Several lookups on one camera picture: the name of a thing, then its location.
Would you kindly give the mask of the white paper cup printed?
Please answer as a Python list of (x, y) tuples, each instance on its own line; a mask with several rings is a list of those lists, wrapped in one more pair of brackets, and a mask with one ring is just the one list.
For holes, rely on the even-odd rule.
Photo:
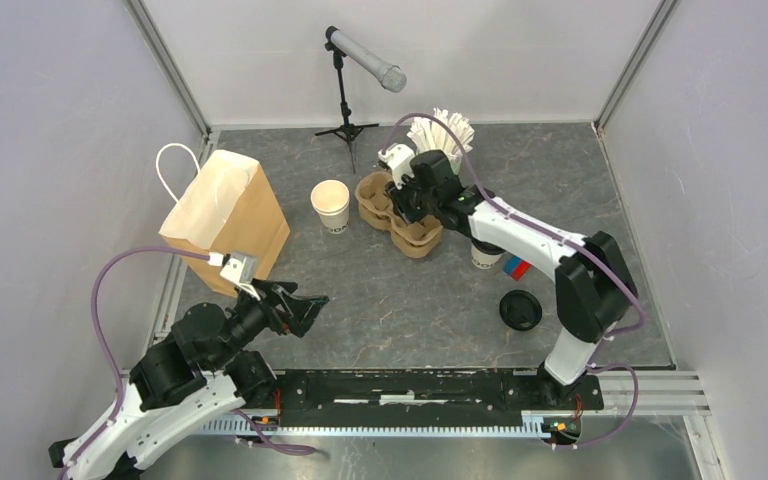
[(338, 180), (324, 180), (312, 189), (310, 200), (329, 233), (341, 234), (347, 229), (350, 192), (344, 183)]

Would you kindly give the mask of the black plastic cup lid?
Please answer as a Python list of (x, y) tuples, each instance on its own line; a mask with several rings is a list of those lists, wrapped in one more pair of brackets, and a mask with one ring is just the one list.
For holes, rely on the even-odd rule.
[(482, 242), (476, 239), (472, 240), (472, 246), (478, 251), (487, 255), (501, 255), (504, 249), (501, 249), (491, 243)]

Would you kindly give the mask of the brown paper bag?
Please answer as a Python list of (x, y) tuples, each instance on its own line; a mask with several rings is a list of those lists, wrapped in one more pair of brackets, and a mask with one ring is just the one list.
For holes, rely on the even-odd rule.
[(268, 277), (290, 228), (258, 160), (217, 149), (173, 200), (159, 229), (170, 247), (248, 254), (257, 259), (254, 277)]

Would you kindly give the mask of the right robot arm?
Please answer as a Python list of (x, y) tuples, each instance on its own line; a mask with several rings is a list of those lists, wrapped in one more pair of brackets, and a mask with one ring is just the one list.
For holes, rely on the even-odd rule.
[(630, 307), (637, 289), (616, 240), (603, 231), (590, 236), (533, 218), (478, 183), (465, 187), (439, 151), (414, 153), (394, 144), (378, 155), (392, 181), (385, 188), (395, 212), (407, 223), (428, 216), (475, 245), (508, 252), (546, 275), (555, 286), (559, 337), (542, 364), (540, 400), (562, 408), (578, 393), (605, 334)]

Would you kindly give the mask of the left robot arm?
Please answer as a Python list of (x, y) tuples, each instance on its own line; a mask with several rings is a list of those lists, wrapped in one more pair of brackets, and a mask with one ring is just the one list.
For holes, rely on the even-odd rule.
[(277, 375), (249, 344), (264, 331), (303, 337), (330, 299), (301, 296), (294, 282), (252, 285), (232, 308), (200, 303), (187, 310), (86, 433), (49, 446), (60, 478), (137, 479), (208, 422), (273, 400)]

